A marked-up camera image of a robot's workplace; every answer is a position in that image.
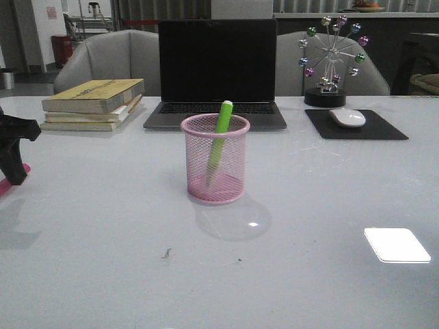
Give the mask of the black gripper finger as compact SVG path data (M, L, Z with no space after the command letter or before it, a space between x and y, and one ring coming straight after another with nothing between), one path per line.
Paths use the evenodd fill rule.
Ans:
M1 110L1 171L11 185L21 185L27 177L21 159L21 139L35 141L40 133L36 120L13 117Z

